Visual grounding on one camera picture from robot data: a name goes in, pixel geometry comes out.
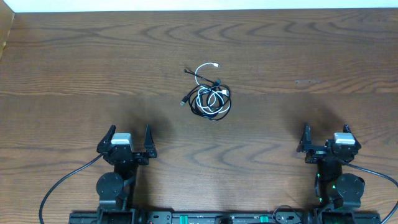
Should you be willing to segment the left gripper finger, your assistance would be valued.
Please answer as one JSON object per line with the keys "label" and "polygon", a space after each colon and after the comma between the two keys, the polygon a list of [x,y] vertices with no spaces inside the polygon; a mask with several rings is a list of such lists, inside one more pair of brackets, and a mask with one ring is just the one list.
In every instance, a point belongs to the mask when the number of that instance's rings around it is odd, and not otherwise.
{"label": "left gripper finger", "polygon": [[145,138],[144,138],[144,148],[146,150],[146,153],[148,157],[157,157],[157,149],[155,147],[153,138],[152,138],[152,132],[150,125],[148,124],[146,126],[146,133],[145,133]]}
{"label": "left gripper finger", "polygon": [[111,125],[108,132],[102,138],[102,140],[98,143],[96,152],[108,152],[112,147],[113,144],[111,143],[112,137],[115,134],[116,126]]}

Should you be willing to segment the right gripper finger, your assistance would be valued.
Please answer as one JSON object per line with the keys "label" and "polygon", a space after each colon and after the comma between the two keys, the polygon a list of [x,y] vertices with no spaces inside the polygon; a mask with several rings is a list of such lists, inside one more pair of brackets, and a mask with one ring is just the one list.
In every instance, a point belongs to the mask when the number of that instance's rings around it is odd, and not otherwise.
{"label": "right gripper finger", "polygon": [[345,139],[356,140],[354,134],[351,131],[351,128],[350,128],[349,124],[344,124],[343,125],[343,134],[344,134],[344,138]]}
{"label": "right gripper finger", "polygon": [[312,137],[310,133],[310,126],[305,123],[303,127],[302,137],[297,146],[297,152],[308,152],[312,149]]}

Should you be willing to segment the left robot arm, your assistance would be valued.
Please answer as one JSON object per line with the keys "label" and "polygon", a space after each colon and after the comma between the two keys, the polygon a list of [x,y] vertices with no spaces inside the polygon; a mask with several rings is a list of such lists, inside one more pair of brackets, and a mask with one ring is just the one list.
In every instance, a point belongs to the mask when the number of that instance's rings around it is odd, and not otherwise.
{"label": "left robot arm", "polygon": [[112,172],[97,181],[99,195],[97,223],[146,223],[145,211],[134,208],[132,198],[139,166],[146,166],[157,157],[152,130],[146,126],[143,152],[134,152],[132,135],[117,133],[112,125],[97,145],[97,152],[113,166]]}

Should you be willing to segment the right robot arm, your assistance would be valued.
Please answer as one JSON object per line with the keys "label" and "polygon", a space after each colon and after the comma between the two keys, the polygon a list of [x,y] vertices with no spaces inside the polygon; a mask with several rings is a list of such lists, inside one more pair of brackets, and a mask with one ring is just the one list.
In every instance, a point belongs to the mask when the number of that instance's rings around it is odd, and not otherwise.
{"label": "right robot arm", "polygon": [[322,146],[312,143],[311,128],[304,124],[297,152],[306,154],[305,162],[317,166],[314,189],[320,199],[319,207],[306,212],[304,223],[354,223],[354,209],[361,206],[364,180],[344,173],[343,166],[354,160],[361,149],[360,143],[345,124],[342,132]]}

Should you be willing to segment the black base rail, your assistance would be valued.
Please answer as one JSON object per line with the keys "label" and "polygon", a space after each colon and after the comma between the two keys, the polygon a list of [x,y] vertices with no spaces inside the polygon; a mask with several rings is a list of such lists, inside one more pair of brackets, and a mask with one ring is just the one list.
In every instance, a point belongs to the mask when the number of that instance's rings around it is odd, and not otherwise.
{"label": "black base rail", "polygon": [[128,212],[101,210],[99,212],[74,212],[68,224],[247,224],[247,223],[380,223],[377,213],[324,212],[317,217],[311,212],[293,212],[285,209],[265,213],[193,213],[170,211],[145,211],[132,209]]}

